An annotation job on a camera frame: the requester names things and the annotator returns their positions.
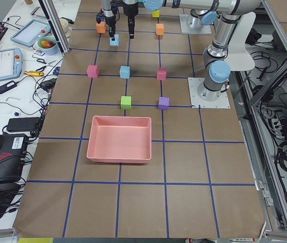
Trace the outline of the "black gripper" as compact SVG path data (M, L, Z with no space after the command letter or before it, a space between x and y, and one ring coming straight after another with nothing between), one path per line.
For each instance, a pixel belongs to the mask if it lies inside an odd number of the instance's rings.
M123 0L123 9L124 14L128 17L128 29L130 39L134 39L135 34L135 16L139 11L138 0ZM109 36L112 41L115 40L115 31L116 31L116 17L106 18L106 24L109 27Z

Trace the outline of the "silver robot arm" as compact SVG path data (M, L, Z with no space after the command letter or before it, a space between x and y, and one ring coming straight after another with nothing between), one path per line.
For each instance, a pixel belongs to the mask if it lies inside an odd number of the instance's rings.
M123 13L128 18L128 30L130 39L134 38L135 33L135 17L139 13L139 7L143 6L145 9L154 12L162 7L177 8L191 8L206 10L207 12L224 11L228 14L234 14L237 11L239 1L143 1L139 3L138 0L123 0L123 1L102 1L101 10L96 15L96 22L99 24L105 21L108 25L109 36L114 39L116 32L116 14L118 8L123 8Z
M219 98L223 84L231 71L251 70L255 67L245 49L245 40L255 20L253 10L259 1L193 1L194 8L207 13L219 11L221 17L212 43L205 49L203 60L206 77L197 88L197 94L205 101Z

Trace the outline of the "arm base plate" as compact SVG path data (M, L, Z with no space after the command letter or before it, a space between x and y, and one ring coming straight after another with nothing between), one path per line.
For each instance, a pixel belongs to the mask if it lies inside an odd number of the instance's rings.
M180 14L179 20L182 34L212 34L210 25L202 24L202 15L192 16L190 14Z
M204 78L189 77L188 87L192 108L230 109L226 87L219 91L209 91L204 87Z

